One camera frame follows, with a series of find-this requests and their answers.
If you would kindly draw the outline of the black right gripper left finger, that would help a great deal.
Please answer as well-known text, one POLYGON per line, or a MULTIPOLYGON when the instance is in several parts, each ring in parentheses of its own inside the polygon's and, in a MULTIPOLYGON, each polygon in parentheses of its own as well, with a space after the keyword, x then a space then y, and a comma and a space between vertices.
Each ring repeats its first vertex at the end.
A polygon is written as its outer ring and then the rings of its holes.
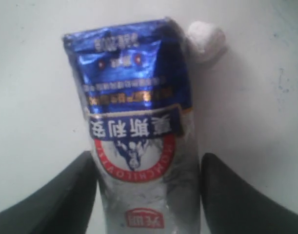
POLYGON ((84 234, 97 191, 97 170, 82 152, 45 186, 0 212, 0 234, 84 234))

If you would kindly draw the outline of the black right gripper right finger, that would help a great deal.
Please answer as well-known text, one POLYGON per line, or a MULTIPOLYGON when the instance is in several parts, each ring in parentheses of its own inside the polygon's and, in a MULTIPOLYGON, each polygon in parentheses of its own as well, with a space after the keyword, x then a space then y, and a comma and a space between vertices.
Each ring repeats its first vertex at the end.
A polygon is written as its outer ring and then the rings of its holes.
POLYGON ((298 234, 298 214, 237 175, 215 154, 201 160, 200 195, 213 234, 298 234))

